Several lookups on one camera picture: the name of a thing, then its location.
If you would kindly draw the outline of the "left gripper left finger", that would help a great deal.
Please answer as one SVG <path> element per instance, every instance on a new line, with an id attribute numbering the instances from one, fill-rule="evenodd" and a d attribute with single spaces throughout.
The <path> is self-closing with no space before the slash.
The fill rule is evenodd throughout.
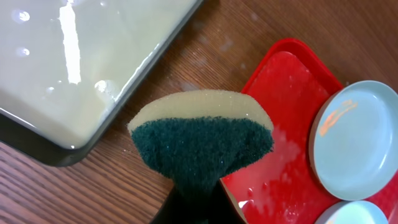
<path id="1" fill-rule="evenodd" d="M 170 191 L 150 224 L 183 224 L 187 219 L 185 201 L 176 187 Z"/>

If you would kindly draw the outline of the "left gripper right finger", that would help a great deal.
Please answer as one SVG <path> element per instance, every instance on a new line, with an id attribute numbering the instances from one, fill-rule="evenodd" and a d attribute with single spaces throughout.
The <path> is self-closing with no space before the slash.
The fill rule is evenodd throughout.
<path id="1" fill-rule="evenodd" d="M 246 224 L 233 205 L 222 182 L 217 182 L 211 195 L 209 224 Z"/>

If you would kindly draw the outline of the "green and yellow sponge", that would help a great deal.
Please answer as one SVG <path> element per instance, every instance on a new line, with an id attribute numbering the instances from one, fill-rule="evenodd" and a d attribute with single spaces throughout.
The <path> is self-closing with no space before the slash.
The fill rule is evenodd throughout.
<path id="1" fill-rule="evenodd" d="M 143 107 L 128 126 L 142 160 L 188 200 L 271 152 L 274 125 L 251 96 L 226 90 L 174 93 Z"/>

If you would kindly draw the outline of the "light blue plate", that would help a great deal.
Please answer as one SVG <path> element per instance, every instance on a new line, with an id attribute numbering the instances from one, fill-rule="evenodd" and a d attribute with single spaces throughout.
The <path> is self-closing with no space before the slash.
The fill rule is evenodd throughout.
<path id="1" fill-rule="evenodd" d="M 365 201 L 342 201 L 326 209 L 315 224 L 388 224 L 383 211 Z"/>
<path id="2" fill-rule="evenodd" d="M 308 151 L 333 196 L 352 201 L 380 192 L 397 172 L 397 93 L 374 80 L 337 91 L 314 119 Z"/>

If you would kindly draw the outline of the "light blue plate top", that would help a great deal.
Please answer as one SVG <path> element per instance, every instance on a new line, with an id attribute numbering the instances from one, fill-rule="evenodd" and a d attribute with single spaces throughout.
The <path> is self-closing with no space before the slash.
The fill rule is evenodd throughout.
<path id="1" fill-rule="evenodd" d="M 308 151 L 333 196 L 352 201 L 380 192 L 397 172 L 397 93 L 374 80 L 337 91 L 314 119 Z"/>

